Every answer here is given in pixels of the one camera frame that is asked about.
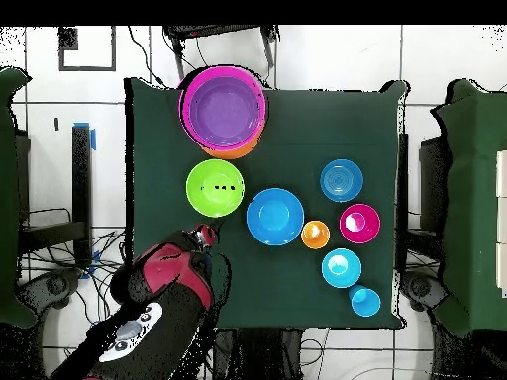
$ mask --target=white tile floor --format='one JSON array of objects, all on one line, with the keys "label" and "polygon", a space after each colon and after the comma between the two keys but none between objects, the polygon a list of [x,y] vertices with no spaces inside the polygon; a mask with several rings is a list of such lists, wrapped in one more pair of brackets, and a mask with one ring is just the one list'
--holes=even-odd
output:
[{"label": "white tile floor", "polygon": [[[65,65],[109,65],[110,28],[78,30],[79,49],[65,53]],[[419,213],[420,142],[440,133],[430,110],[444,101],[448,84],[456,78],[474,79],[489,90],[507,84],[502,71],[507,65],[503,31],[503,26],[283,25],[277,46],[276,87],[374,91],[393,79],[408,81],[409,209]],[[32,139],[31,209],[70,210],[71,126],[88,122],[97,134],[97,149],[92,151],[96,236],[119,232],[125,225],[123,78],[136,76],[156,84],[128,28],[118,27],[116,34],[116,72],[60,72],[56,28],[0,28],[0,66],[26,69],[32,77],[27,88],[15,94],[12,106],[18,127],[28,129]],[[154,74],[166,86],[176,87],[175,60],[161,27],[133,27],[133,35],[146,49]],[[274,85],[274,71],[268,74],[259,30],[204,38],[199,46],[208,64],[241,64]],[[195,41],[186,42],[184,54],[194,66],[203,65]],[[184,68],[191,69],[186,63]],[[58,131],[54,118],[59,121]],[[32,217],[39,224],[64,220],[65,214],[59,213]],[[418,228],[418,217],[411,215],[409,223]],[[120,261],[118,248],[108,251],[107,257]],[[31,268],[37,267],[40,263],[32,260]],[[88,316],[95,321],[96,292],[89,280],[82,280],[79,291],[87,302]],[[83,309],[74,295],[67,308],[51,310],[44,344],[78,345],[89,325]],[[319,380],[426,380],[433,356],[428,317],[412,311],[403,297],[399,313],[407,322],[401,331],[331,331]],[[304,339],[314,338],[322,344],[325,334],[325,329],[310,329]],[[309,348],[302,350],[303,362],[319,356],[315,342],[306,341],[303,347]],[[61,349],[45,349],[48,371],[64,357]],[[305,380],[317,380],[320,361],[303,367]],[[393,366],[401,370],[393,372]]]}]

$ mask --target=light blue bowl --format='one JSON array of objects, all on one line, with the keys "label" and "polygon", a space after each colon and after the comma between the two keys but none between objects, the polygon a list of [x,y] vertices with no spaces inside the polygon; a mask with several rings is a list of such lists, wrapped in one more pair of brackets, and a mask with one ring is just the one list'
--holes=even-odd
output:
[{"label": "light blue bowl", "polygon": [[332,250],[322,261],[322,275],[333,287],[351,287],[358,281],[360,272],[359,258],[348,249]]},{"label": "light blue bowl", "polygon": [[354,285],[349,290],[351,305],[359,316],[368,318],[380,310],[380,297],[375,291],[360,285]]},{"label": "light blue bowl", "polygon": [[247,226],[258,241],[288,244],[303,228],[303,206],[291,192],[281,188],[260,191],[247,209]]},{"label": "light blue bowl", "polygon": [[353,161],[337,159],[329,162],[321,173],[321,188],[331,201],[353,200],[362,189],[362,172]]}]

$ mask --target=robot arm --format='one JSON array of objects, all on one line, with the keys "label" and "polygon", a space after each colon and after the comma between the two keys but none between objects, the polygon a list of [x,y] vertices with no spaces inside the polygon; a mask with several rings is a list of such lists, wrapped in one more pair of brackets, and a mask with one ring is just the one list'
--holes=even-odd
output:
[{"label": "robot arm", "polygon": [[168,380],[213,305],[204,251],[215,238],[206,225],[175,232],[120,268],[111,280],[120,310],[94,325],[50,380]]}]

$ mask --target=green bowl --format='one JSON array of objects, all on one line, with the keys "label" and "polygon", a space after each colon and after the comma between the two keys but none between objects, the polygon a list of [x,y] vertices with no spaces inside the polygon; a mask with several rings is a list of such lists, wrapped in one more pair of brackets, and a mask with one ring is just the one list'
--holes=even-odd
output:
[{"label": "green bowl", "polygon": [[226,160],[201,161],[186,178],[186,198],[207,217],[223,217],[235,211],[245,195],[240,171]]}]

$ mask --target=pink bowl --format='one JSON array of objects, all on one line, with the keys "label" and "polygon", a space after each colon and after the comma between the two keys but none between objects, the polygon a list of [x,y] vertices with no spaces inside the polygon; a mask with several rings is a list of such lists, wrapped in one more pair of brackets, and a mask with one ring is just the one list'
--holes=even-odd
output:
[{"label": "pink bowl", "polygon": [[[247,89],[250,89],[253,95],[255,96],[253,102],[255,103],[256,101],[258,112],[254,125],[249,128],[249,133],[245,136],[244,139],[232,145],[218,145],[206,141],[196,132],[195,128],[192,125],[191,118],[191,104],[193,101],[193,97],[198,91],[198,89],[207,82],[210,81],[213,82],[213,80],[217,78],[224,77],[231,77],[237,79],[243,82],[245,86],[248,86]],[[235,66],[219,65],[215,67],[209,67],[206,70],[200,72],[190,82],[188,87],[183,92],[181,92],[179,101],[179,119],[180,124],[185,130],[185,132],[195,142],[199,143],[199,145],[216,151],[234,150],[243,147],[244,145],[250,143],[251,141],[258,139],[259,133],[261,132],[263,125],[265,123],[265,111],[266,111],[265,98],[259,83],[256,81],[254,76],[251,75],[248,71],[244,70],[241,67]]]},{"label": "pink bowl", "polygon": [[352,243],[367,243],[380,231],[378,213],[366,204],[353,204],[340,217],[340,232]]}]

